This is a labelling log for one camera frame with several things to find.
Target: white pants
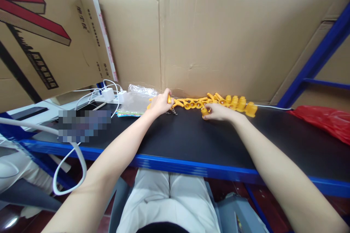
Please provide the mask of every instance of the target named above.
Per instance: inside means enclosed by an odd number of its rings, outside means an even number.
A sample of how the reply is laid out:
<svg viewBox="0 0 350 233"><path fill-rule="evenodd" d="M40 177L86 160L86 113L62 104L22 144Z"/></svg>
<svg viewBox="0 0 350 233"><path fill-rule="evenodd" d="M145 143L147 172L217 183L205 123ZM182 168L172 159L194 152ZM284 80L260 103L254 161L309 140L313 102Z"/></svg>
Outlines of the white pants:
<svg viewBox="0 0 350 233"><path fill-rule="evenodd" d="M190 233L219 233L203 177L139 169L117 233L135 233L153 222L171 222Z"/></svg>

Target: person's left hand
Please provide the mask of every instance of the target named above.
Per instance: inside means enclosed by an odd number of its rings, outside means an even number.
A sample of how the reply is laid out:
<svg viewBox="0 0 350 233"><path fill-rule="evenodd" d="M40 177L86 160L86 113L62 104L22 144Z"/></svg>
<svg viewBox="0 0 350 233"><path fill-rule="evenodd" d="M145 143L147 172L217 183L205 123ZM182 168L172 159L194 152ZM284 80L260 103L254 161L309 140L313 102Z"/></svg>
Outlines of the person's left hand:
<svg viewBox="0 0 350 233"><path fill-rule="evenodd" d="M175 103L174 98L172 98L171 104L168 104L168 94L171 95L171 91L167 88L164 93L154 97L148 111L153 112L157 117L167 112Z"/></svg>

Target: hand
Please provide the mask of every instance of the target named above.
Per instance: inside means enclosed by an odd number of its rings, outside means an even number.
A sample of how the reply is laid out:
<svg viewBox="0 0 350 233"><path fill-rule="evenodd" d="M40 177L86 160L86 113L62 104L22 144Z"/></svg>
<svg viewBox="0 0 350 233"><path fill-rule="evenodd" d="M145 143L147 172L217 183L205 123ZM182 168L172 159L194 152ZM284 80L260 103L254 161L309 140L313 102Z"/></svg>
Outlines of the hand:
<svg viewBox="0 0 350 233"><path fill-rule="evenodd" d="M211 109L210 114L204 116L205 119L214 119L214 120L227 120L234 123L239 123L242 121L247 121L245 115L240 114L239 112L233 111L225 106L220 104L205 104L205 108Z"/></svg>
<svg viewBox="0 0 350 233"><path fill-rule="evenodd" d="M171 95L171 91L167 88L164 93L154 97L148 111L153 112L157 117L167 112L175 103L174 98L172 98L171 104L168 104L168 94Z"/></svg>

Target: white charger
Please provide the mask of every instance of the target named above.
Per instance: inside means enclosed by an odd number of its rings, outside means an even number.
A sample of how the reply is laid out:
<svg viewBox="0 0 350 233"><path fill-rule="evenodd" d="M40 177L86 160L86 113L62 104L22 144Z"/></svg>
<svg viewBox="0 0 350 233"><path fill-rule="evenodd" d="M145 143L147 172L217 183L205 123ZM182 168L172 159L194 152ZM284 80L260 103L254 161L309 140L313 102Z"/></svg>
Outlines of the white charger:
<svg viewBox="0 0 350 233"><path fill-rule="evenodd" d="M102 90L102 95L107 103L111 102L115 98L113 88L110 87Z"/></svg>

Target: red printed graphic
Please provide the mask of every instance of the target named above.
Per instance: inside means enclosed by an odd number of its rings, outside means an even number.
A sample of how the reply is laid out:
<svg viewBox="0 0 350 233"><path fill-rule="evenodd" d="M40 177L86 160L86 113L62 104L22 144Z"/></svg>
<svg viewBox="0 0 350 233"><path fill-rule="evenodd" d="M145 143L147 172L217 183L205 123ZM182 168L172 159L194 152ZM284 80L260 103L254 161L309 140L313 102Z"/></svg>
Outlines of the red printed graphic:
<svg viewBox="0 0 350 233"><path fill-rule="evenodd" d="M0 21L69 46L64 28L39 15L45 7L44 0L0 0Z"/></svg>

